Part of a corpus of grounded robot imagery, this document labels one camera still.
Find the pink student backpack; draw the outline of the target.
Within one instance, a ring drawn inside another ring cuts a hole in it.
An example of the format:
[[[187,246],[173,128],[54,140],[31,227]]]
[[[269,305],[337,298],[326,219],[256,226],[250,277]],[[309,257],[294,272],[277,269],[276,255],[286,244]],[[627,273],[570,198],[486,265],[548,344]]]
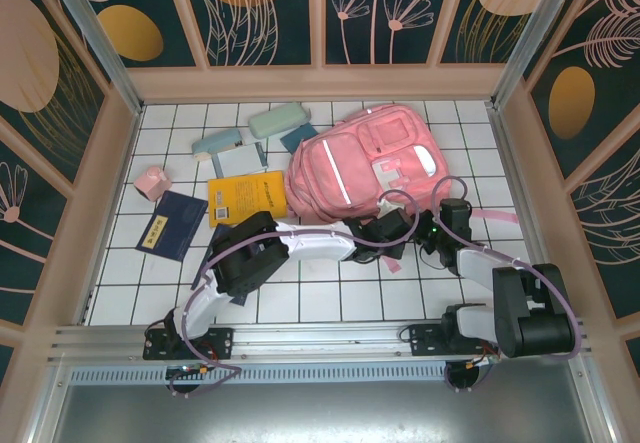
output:
[[[449,167],[411,108],[367,108],[301,143],[285,174],[286,199],[305,223],[379,218],[377,202],[404,205],[419,225],[450,195]]]

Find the teal book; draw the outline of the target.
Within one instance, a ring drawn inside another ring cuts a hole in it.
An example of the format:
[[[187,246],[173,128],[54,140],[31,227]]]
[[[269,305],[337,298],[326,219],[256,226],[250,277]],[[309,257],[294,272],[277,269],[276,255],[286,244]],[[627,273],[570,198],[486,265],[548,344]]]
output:
[[[282,136],[280,142],[288,153],[294,154],[302,142],[315,137],[317,134],[318,132],[310,123],[305,123]]]

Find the mint green pencil case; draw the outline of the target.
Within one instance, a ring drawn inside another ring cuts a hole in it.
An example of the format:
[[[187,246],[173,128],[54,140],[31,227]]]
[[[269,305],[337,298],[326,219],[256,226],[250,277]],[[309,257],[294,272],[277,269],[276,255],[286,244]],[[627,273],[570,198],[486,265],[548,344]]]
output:
[[[299,102],[272,108],[249,118],[249,129],[256,139],[265,139],[310,121],[311,114]]]

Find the grey blue notebook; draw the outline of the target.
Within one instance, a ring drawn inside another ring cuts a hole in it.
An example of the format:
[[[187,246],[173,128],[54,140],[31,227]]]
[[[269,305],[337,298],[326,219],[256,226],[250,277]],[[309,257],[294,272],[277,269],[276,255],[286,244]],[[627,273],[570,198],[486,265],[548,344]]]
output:
[[[254,174],[268,167],[260,142],[216,153],[212,156],[212,163],[218,179]]]

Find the light blue pencil case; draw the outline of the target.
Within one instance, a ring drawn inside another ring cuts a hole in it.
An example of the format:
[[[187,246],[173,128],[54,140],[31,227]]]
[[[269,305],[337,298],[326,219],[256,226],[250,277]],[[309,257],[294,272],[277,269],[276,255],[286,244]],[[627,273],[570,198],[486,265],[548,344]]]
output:
[[[204,136],[195,141],[192,146],[192,155],[196,161],[205,161],[213,155],[242,146],[244,141],[237,128],[226,129]]]

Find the navy book with yellow label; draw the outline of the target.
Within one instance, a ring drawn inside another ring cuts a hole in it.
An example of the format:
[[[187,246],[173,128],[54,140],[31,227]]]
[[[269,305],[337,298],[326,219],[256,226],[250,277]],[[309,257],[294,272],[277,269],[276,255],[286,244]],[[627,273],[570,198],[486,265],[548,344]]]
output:
[[[182,262],[205,215],[208,203],[192,196],[166,191],[136,249]]]

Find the grey metal sheet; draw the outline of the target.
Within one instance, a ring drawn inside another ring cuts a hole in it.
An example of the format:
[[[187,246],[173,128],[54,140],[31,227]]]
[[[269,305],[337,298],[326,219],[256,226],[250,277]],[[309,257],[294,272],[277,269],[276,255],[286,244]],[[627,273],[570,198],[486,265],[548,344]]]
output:
[[[617,443],[570,386],[489,382],[229,385],[185,399],[159,386],[72,386],[37,443]]]

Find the aluminium side rail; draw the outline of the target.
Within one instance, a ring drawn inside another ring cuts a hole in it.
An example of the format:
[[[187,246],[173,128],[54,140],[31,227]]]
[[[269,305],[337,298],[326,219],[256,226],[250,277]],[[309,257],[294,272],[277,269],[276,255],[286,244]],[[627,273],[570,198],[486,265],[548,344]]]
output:
[[[519,216],[530,261],[536,264],[551,263],[552,260],[549,257],[544,243],[544,238],[526,186],[518,155],[516,154],[515,147],[512,145],[511,137],[505,125],[506,121],[502,113],[493,107],[488,108],[487,113],[496,139],[498,152],[503,163],[505,176],[508,180],[514,206]]]
[[[92,301],[97,294],[97,287],[103,271],[103,263],[106,259],[107,247],[111,241],[112,232],[116,224],[118,208],[126,185],[127,175],[133,158],[133,151],[145,112],[146,106],[143,105],[132,120],[131,131],[126,140],[126,145],[123,148],[114,188],[111,190],[109,204],[104,213],[102,227],[98,234],[98,241],[89,262],[79,304],[74,315],[73,325],[75,326],[84,326],[87,318],[91,315]]]

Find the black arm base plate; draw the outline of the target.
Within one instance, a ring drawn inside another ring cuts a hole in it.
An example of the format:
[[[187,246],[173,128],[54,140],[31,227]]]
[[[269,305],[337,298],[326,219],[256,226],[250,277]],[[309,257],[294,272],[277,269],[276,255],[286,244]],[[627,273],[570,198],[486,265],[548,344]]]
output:
[[[451,355],[446,336],[440,325],[414,324],[408,327],[411,354],[414,357]]]
[[[229,360],[233,347],[231,328],[210,328],[208,332],[191,341],[196,350],[207,358]],[[145,361],[194,360],[190,347],[176,335],[169,335],[163,328],[147,331],[142,358]]]

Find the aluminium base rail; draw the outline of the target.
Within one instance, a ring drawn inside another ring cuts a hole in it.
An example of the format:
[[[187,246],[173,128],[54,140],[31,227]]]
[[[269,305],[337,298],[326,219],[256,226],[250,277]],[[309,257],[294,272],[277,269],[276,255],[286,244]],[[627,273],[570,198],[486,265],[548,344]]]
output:
[[[378,362],[412,357],[409,321],[214,325],[231,335],[231,364]],[[143,326],[66,326],[46,361],[66,365],[143,364]]]

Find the aluminium corner post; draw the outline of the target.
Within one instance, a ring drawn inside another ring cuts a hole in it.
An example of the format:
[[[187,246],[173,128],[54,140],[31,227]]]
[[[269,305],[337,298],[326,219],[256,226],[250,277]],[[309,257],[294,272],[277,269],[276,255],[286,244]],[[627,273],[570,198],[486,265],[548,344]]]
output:
[[[499,113],[508,102],[524,71],[549,32],[565,0],[540,0],[511,53],[490,98]]]
[[[111,82],[135,116],[141,112],[141,99],[88,0],[62,0],[93,48]]]

